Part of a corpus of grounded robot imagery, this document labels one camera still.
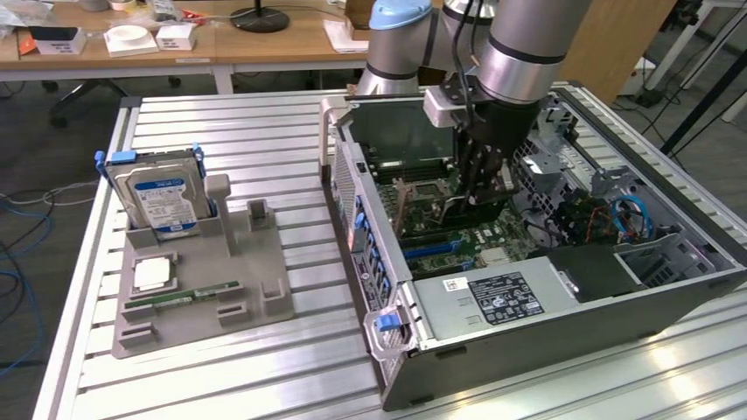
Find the red wire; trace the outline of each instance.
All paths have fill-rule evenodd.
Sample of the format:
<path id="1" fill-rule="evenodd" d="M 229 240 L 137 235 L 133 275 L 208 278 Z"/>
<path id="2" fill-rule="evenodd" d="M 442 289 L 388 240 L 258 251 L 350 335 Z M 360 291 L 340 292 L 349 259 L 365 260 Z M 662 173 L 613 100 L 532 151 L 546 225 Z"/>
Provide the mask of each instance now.
<path id="1" fill-rule="evenodd" d="M 600 206 L 600 207 L 596 207 L 592 210 L 592 216 L 588 219 L 588 227 L 585 228 L 585 243 L 588 243 L 588 241 L 592 239 L 593 216 L 596 215 L 596 212 L 602 210 L 604 208 L 605 208 L 605 206 Z"/>

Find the hard drive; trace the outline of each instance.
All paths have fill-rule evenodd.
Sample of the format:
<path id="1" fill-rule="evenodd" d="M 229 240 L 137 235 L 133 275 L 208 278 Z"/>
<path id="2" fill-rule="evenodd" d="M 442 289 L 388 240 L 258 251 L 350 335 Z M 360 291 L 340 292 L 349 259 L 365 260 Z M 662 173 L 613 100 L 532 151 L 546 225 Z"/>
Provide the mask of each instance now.
<path id="1" fill-rule="evenodd" d="M 114 188 L 130 228 L 151 228 L 158 240 L 197 234 L 197 220 L 213 215 L 198 147 L 161 153 L 119 151 L 97 168 Z"/>

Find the power supply label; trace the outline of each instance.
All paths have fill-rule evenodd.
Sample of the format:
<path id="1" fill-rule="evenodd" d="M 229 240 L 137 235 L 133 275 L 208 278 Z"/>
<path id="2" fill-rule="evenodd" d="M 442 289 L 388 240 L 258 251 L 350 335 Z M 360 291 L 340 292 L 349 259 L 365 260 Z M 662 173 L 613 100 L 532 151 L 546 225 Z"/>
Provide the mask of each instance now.
<path id="1" fill-rule="evenodd" d="M 469 290 L 493 326 L 545 312 L 518 272 L 469 282 Z"/>

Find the white sticker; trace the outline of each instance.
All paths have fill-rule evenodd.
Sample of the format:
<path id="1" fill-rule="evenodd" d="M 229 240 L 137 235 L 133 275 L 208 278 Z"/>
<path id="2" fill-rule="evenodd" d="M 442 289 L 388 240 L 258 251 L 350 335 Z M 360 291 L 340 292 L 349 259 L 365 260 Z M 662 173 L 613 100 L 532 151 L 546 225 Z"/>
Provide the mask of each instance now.
<path id="1" fill-rule="evenodd" d="M 466 277 L 448 278 L 442 280 L 445 291 L 460 291 L 466 289 Z"/>
<path id="2" fill-rule="evenodd" d="M 150 228 L 162 233 L 193 228 L 197 216 L 192 203 L 182 197 L 186 190 L 182 179 L 141 182 L 134 184 L 134 190 Z"/>
<path id="3" fill-rule="evenodd" d="M 178 64 L 186 63 L 209 63 L 210 59 L 176 59 L 174 60 Z"/>

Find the aluminum extrusion table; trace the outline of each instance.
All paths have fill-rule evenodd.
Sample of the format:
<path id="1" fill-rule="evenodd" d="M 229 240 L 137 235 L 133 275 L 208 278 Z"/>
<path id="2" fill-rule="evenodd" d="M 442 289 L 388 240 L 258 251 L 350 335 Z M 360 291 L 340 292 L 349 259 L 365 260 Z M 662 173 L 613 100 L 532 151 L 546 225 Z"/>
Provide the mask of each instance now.
<path id="1" fill-rule="evenodd" d="M 610 129 L 747 243 L 745 226 L 584 89 Z M 118 111 L 110 151 L 198 142 L 237 199 L 276 210 L 297 318 L 123 360 L 109 349 L 126 216 L 101 182 L 33 418 L 722 418 L 747 417 L 747 289 L 657 336 L 426 405 L 384 412 L 317 177 L 318 101 L 341 91 L 143 99 Z M 581 124 L 600 165 L 617 158 Z"/>

